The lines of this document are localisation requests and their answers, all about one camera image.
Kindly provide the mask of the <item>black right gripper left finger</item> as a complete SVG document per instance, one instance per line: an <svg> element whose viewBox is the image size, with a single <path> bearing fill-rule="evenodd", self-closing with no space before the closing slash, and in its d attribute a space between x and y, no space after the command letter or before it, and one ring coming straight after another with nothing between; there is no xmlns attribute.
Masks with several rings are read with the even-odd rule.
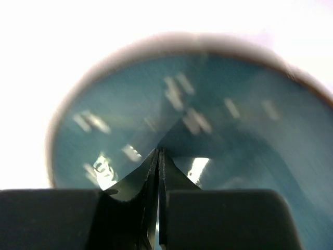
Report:
<svg viewBox="0 0 333 250"><path fill-rule="evenodd" d="M1 191L1 249L153 249L158 155L105 191Z"/></svg>

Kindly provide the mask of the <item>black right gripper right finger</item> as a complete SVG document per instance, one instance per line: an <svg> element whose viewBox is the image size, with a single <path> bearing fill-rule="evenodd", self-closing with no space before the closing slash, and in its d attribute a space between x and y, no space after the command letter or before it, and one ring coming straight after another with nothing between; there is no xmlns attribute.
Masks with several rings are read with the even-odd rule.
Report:
<svg viewBox="0 0 333 250"><path fill-rule="evenodd" d="M162 249L302 249L283 197L273 190L202 190L159 150Z"/></svg>

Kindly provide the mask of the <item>dark teal blossom plate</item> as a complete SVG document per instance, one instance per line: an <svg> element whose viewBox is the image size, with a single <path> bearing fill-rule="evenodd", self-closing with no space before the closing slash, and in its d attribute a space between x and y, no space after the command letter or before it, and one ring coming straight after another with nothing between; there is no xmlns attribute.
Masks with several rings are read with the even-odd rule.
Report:
<svg viewBox="0 0 333 250"><path fill-rule="evenodd" d="M54 115L53 188L105 190L156 148L196 187L272 189L305 249L332 249L332 94L224 35L158 34L92 66Z"/></svg>

